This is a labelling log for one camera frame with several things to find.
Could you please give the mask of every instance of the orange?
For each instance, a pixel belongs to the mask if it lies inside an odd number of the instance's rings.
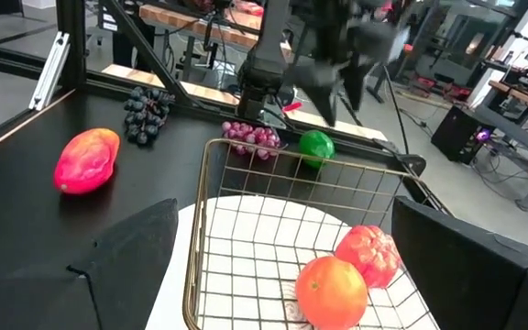
[[[368,306],[364,279],[349,262],[321,257],[302,269],[295,283],[304,317],[320,330],[344,330],[358,324]]]

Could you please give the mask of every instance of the black box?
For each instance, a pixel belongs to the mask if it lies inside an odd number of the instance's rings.
[[[454,105],[431,137],[449,160],[469,164],[496,127],[483,124],[473,111]]]

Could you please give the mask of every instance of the wire basket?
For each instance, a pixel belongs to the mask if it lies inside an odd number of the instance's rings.
[[[269,150],[278,155],[263,161],[255,153],[236,155],[237,145],[248,147],[212,140],[203,154],[183,296],[190,329],[313,329],[294,294],[308,261],[331,255],[351,226],[376,225],[389,233],[393,198],[407,193],[404,181],[427,196],[417,202],[449,213],[408,173],[289,150]],[[307,160],[323,166],[312,170]],[[401,267],[387,289],[369,290],[355,329],[438,326]]]

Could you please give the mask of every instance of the green fruit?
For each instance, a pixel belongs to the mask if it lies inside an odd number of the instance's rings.
[[[299,141],[299,151],[304,155],[316,156],[325,159],[333,159],[336,156],[336,146],[334,141],[326,133],[312,130],[303,134]],[[320,169],[322,161],[313,159],[303,159],[305,164]]]

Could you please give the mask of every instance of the grape bunch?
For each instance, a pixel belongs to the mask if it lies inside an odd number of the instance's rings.
[[[156,88],[136,87],[124,104],[127,140],[140,147],[151,145],[169,114],[173,95]]]
[[[270,149],[279,149],[281,147],[281,139],[271,128],[254,128],[246,123],[224,122],[222,129],[224,130],[224,138],[254,145],[254,147],[235,145],[234,149],[238,155],[256,153],[261,160],[267,160],[270,157],[276,157],[277,153],[258,147],[267,147]]]

